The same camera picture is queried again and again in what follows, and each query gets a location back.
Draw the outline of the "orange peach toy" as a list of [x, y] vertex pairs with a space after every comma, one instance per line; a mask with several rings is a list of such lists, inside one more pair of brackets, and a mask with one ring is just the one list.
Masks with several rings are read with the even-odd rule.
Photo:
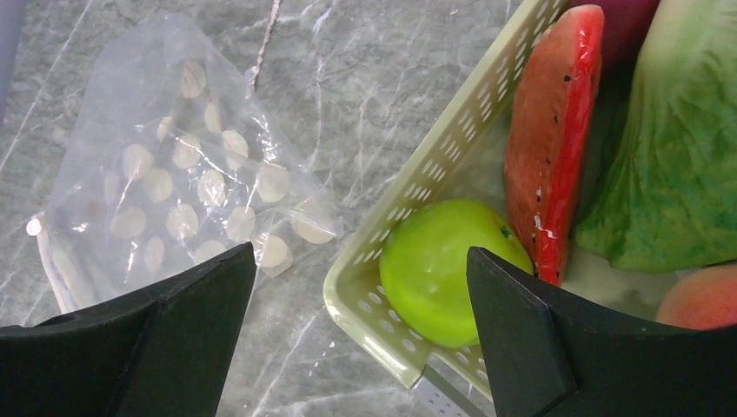
[[667, 294], [656, 315], [659, 323], [708, 330], [736, 324], [736, 264], [694, 272]]

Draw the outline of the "pale green plastic basket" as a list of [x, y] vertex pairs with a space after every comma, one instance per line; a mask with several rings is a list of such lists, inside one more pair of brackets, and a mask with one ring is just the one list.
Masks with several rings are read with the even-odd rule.
[[[467, 81], [371, 209], [324, 282], [333, 321], [437, 416], [500, 416], [481, 344], [446, 348], [422, 339], [392, 309], [379, 276], [389, 234], [431, 202], [468, 198], [503, 210], [504, 145], [509, 106], [522, 67], [540, 34], [568, 7], [524, 1]], [[603, 307], [654, 321], [677, 274], [610, 268], [576, 248], [562, 289]]]

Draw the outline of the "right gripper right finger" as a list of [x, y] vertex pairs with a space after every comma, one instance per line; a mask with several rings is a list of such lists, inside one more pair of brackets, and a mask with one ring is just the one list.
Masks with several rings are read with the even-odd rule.
[[468, 251], [466, 274], [498, 415], [735, 415], [735, 327], [623, 314], [485, 248]]

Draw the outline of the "clear dotted zip bag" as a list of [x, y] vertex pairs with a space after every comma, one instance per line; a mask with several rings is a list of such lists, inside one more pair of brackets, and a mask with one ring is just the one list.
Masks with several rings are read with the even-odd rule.
[[245, 242], [258, 281], [345, 234], [349, 213], [181, 13], [106, 45], [50, 198], [27, 231], [64, 313]]

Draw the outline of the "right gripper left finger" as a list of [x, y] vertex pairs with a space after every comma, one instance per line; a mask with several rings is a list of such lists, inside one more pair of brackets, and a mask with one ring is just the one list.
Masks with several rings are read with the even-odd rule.
[[2, 415], [215, 415], [255, 278], [245, 243], [95, 306], [2, 328]]

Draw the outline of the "green toy apple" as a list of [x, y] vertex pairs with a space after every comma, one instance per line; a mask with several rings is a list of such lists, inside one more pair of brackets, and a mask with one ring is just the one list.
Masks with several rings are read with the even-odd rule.
[[379, 258], [391, 307], [422, 338], [444, 348], [479, 341], [466, 276], [472, 247], [533, 270], [508, 222], [488, 205], [468, 199], [420, 208], [389, 234]]

